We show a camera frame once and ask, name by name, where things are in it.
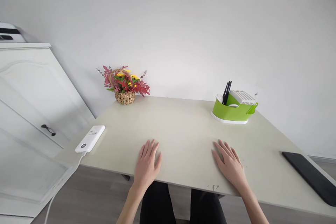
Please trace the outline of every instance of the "white table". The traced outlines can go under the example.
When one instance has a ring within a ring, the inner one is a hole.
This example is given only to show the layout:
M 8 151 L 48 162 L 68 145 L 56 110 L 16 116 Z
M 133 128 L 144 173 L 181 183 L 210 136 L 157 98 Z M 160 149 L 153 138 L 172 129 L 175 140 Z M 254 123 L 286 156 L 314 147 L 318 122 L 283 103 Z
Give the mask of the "white table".
M 285 160 L 281 151 L 304 155 L 333 184 L 325 171 L 259 112 L 245 125 L 223 124 L 210 115 L 214 102 L 137 96 L 130 105 L 114 102 L 92 124 L 106 129 L 81 164 L 133 175 L 141 146 L 155 138 L 163 162 L 158 181 L 224 195 L 237 195 L 212 157 L 213 141 L 234 147 L 259 202 L 336 217 Z M 72 143 L 75 149 L 84 135 Z

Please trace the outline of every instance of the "finger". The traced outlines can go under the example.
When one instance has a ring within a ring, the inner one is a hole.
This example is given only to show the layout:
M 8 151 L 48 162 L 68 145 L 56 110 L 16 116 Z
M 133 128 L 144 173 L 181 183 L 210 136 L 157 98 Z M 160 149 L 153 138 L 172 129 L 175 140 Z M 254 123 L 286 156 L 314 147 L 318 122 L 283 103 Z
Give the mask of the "finger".
M 149 144 L 148 151 L 146 153 L 147 157 L 149 157 L 151 155 L 154 143 L 155 143 L 155 139 L 153 139 L 152 142 Z
M 159 158 L 157 159 L 156 165 L 154 166 L 154 170 L 159 173 L 162 163 L 162 153 L 160 153 Z
M 224 145 L 226 146 L 226 148 L 230 151 L 230 153 L 232 154 L 232 157 L 234 157 L 235 155 L 233 154 L 230 145 L 227 142 L 224 142 Z
M 158 147 L 159 147 L 159 143 L 156 143 L 156 145 L 152 149 L 152 153 L 150 154 L 151 157 L 155 157 L 155 154 L 156 154 L 156 151 L 157 151 Z
M 144 152 L 144 148 L 145 148 L 145 145 L 143 145 L 141 147 L 141 150 L 140 150 L 140 153 L 139 153 L 139 157 L 138 157 L 138 161 L 142 158 L 142 153 Z
M 238 162 L 241 163 L 241 162 L 240 162 L 240 159 L 239 159 L 239 157 L 238 157 L 238 154 L 237 154 L 237 152 L 236 152 L 236 150 L 233 149 L 233 148 L 231 148 L 231 150 L 232 150 L 234 156 L 236 157 L 236 159 L 238 160 Z
M 223 165 L 224 163 L 223 163 L 223 161 L 221 160 L 220 156 L 218 155 L 217 151 L 215 151 L 215 150 L 211 150 L 211 152 L 212 152 L 212 155 L 214 156 L 214 158 L 215 158 L 215 160 L 216 160 L 218 166 Z
M 142 157 L 145 157 L 146 154 L 147 154 L 147 151 L 148 151 L 148 145 L 149 145 L 149 140 L 146 142 L 145 144 L 145 148 L 143 150 L 143 154 L 142 154 Z
M 227 149 L 227 147 L 225 146 L 225 144 L 223 144 L 222 140 L 218 140 L 220 146 L 223 148 L 223 150 L 227 153 L 227 155 L 231 158 L 233 158 L 233 155 L 231 154 L 231 152 Z
M 228 158 L 229 155 L 226 153 L 226 151 L 221 146 L 219 146 L 218 143 L 214 142 L 214 144 L 216 145 L 216 147 L 219 150 L 219 152 L 223 155 L 224 163 L 225 163 L 225 158 Z

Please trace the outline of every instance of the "person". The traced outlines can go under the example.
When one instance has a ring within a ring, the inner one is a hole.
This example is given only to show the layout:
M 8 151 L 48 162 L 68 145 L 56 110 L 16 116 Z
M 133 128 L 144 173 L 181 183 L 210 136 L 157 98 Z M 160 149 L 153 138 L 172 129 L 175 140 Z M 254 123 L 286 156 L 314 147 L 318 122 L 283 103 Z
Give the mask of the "person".
M 236 151 L 218 140 L 214 142 L 217 151 L 212 150 L 220 171 L 234 185 L 242 197 L 252 224 L 269 224 L 259 203 L 245 177 L 242 165 Z M 164 223 L 176 224 L 168 184 L 154 181 L 162 163 L 160 153 L 154 164 L 159 143 L 147 141 L 142 146 L 134 172 L 134 183 L 131 186 L 124 208 L 117 224 L 131 224 L 142 200 L 140 224 Z M 218 195 L 200 190 L 191 190 L 190 224 L 226 224 L 224 213 Z

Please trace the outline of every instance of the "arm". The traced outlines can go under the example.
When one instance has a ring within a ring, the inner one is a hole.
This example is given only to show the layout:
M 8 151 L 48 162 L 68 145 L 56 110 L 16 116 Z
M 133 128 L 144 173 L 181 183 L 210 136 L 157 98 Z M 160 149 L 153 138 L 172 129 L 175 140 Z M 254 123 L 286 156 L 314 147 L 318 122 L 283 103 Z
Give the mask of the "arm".
M 224 161 L 222 161 L 218 153 L 215 150 L 212 150 L 212 154 L 218 167 L 241 195 L 251 223 L 269 224 L 258 203 L 257 197 L 247 183 L 244 166 L 241 164 L 236 151 L 233 148 L 230 148 L 228 143 L 224 144 L 221 140 L 219 140 L 219 144 L 216 142 L 214 142 L 214 144 L 224 159 Z
M 155 154 L 159 147 L 159 143 L 154 146 L 155 140 L 151 143 L 146 142 L 140 150 L 138 162 L 134 172 L 134 183 L 131 186 L 124 208 L 119 215 L 117 224 L 132 224 L 135 213 L 142 197 L 145 195 L 147 188 L 153 183 L 158 175 L 162 162 L 162 155 L 160 153 L 157 164 L 154 165 Z

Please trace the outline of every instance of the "right hand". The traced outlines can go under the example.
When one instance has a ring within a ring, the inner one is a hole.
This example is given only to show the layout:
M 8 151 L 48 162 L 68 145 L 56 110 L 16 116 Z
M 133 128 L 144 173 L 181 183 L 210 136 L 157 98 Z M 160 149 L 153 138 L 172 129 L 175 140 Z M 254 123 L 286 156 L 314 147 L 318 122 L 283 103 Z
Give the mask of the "right hand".
M 219 152 L 222 154 L 224 161 L 221 160 L 217 151 L 211 150 L 223 175 L 233 184 L 233 186 L 241 193 L 242 190 L 249 187 L 244 166 L 241 164 L 238 154 L 228 143 L 218 140 L 219 144 L 214 142 Z

